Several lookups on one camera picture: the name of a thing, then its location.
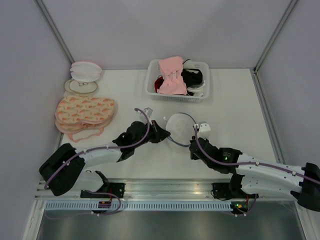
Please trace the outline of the white mesh laundry bag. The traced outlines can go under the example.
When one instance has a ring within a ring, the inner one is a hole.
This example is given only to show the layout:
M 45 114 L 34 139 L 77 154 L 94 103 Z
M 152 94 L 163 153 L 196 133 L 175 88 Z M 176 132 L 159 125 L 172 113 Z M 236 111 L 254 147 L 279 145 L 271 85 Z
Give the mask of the white mesh laundry bag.
M 178 153 L 187 152 L 191 144 L 190 140 L 194 135 L 195 119 L 185 112 L 178 112 L 165 123 L 165 130 L 170 132 L 170 136 L 167 137 L 170 149 Z

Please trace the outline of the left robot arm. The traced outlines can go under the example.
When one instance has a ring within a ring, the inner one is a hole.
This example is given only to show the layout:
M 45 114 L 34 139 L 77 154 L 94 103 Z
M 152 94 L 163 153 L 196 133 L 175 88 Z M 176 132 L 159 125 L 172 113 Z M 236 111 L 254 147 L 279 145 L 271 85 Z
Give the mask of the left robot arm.
M 108 180 L 99 170 L 90 172 L 89 168 L 127 160 L 136 148 L 147 143 L 158 144 L 170 135 L 154 120 L 151 123 L 134 121 L 116 139 L 101 146 L 76 148 L 65 143 L 39 168 L 45 180 L 44 188 L 54 196 L 64 195 L 70 190 L 81 190 L 104 198 L 109 193 Z

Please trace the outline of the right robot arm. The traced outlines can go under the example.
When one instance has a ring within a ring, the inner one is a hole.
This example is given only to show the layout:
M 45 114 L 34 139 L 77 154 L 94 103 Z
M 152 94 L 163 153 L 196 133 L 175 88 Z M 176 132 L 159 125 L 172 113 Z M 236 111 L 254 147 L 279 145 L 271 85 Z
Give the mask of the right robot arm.
M 217 148 L 195 136 L 190 140 L 189 151 L 192 160 L 201 160 L 208 168 L 231 175 L 228 192 L 235 198 L 288 196 L 308 210 L 320 210 L 320 168 L 316 164 L 268 163 L 237 149 Z

